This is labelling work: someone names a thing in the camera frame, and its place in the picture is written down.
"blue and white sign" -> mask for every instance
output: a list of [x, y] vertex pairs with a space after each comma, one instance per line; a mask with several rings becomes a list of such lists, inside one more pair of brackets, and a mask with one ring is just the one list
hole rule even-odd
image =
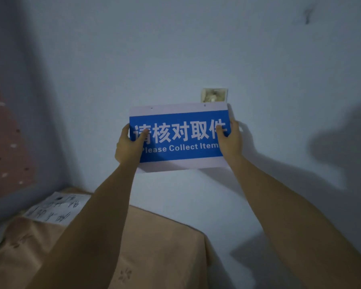
[[135, 107], [130, 110], [130, 139], [144, 129], [150, 133], [143, 145], [139, 168], [153, 172], [225, 166], [216, 126], [230, 132], [224, 102]]

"electrical outlet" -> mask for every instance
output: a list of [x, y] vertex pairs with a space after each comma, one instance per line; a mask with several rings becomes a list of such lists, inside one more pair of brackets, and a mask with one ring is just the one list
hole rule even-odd
[[227, 88], [203, 88], [201, 102], [227, 101]]

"hand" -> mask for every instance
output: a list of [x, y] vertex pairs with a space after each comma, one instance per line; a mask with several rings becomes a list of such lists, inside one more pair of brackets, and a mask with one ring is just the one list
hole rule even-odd
[[228, 137], [223, 134], [221, 125], [216, 127], [219, 148], [229, 165], [242, 157], [242, 136], [239, 124], [235, 120], [230, 120], [230, 126], [231, 134]]
[[131, 141], [129, 138], [130, 124], [124, 126], [122, 134], [120, 135], [119, 142], [116, 145], [115, 159], [120, 164], [135, 164], [138, 165], [143, 150], [143, 142], [147, 138], [149, 133], [148, 129], [145, 129], [135, 141]]

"person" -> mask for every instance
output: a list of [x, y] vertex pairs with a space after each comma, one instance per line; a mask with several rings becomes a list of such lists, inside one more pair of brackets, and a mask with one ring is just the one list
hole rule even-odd
[[[306, 199], [242, 156], [238, 122], [219, 147], [282, 262], [307, 288], [361, 288], [361, 254]], [[148, 130], [136, 141], [127, 124], [117, 143], [118, 168], [65, 229], [27, 289], [108, 288], [119, 257], [132, 181]]]

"pink curtain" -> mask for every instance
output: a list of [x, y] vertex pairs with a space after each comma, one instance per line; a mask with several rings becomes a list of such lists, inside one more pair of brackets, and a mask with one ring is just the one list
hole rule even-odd
[[0, 95], [0, 197], [32, 184], [34, 175], [21, 130]]

